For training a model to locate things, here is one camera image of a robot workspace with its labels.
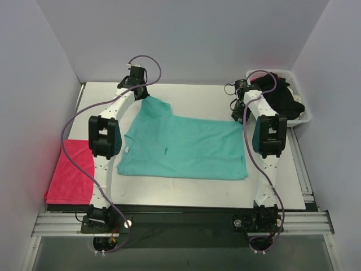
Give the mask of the black t shirt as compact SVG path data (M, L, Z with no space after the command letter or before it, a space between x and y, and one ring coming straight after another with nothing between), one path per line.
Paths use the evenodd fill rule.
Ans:
M276 78L276 89L264 95L268 104L278 114L284 115L288 120L295 120L299 118L300 114L304 112L305 106L294 100L293 95L289 90L289 84L285 78L278 77L277 74L272 73ZM258 85L262 91L270 90L274 87L274 80L269 74L251 80L253 85Z

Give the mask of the teal t shirt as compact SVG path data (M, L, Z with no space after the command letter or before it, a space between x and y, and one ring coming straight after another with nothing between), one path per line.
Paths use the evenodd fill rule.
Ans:
M119 175L226 181L248 176L241 124L173 115L170 104L154 97L142 101L125 142Z

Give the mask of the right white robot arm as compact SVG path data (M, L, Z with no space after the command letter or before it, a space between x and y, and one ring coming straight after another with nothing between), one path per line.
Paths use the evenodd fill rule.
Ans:
M277 205L274 192L276 170L279 158L286 144L287 118L279 115L268 104L259 87L248 85L245 79L234 83L236 99L231 108L231 117L243 125L250 116L256 124L252 136L252 145L245 140L247 152L258 171L258 187L255 204L272 208Z

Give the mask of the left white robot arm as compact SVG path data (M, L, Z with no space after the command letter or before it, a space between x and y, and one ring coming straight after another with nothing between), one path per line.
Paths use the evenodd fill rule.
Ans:
M149 96L147 88L128 89L146 83L147 71L137 65L129 65L130 74L117 86L116 101L111 102L99 115L91 116L88 122L89 149L94 161L93 196L90 205L107 209L111 202L111 183L116 156L122 147L119 121L126 110L136 101Z

